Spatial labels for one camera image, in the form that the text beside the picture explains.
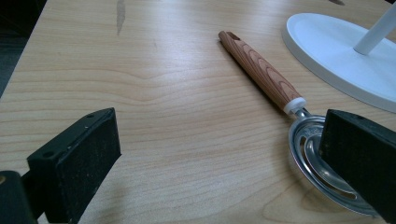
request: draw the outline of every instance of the brown wood grain handle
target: brown wood grain handle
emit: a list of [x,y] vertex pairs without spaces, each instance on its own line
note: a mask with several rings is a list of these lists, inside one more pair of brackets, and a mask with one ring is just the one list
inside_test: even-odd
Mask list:
[[300,93],[247,43],[227,31],[221,31],[219,38],[224,48],[285,113],[290,114],[305,106],[305,100]]

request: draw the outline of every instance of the wooden table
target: wooden table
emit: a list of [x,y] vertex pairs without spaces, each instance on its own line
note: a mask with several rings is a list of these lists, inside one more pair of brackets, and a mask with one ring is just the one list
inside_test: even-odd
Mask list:
[[[50,0],[0,103],[0,170],[92,111],[115,107],[122,156],[80,223],[383,223],[316,190],[291,158],[293,118],[270,103],[219,42],[231,30],[305,97],[396,130],[304,68],[281,30],[302,12],[370,28],[381,0]],[[389,36],[395,40],[393,32]]]

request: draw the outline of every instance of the lamp base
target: lamp base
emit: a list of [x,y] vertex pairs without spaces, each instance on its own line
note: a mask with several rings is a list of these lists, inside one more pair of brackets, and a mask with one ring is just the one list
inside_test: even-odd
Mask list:
[[283,40],[311,72],[366,104],[396,113],[396,44],[384,38],[368,55],[353,48],[368,32],[354,23],[303,13],[289,18]]

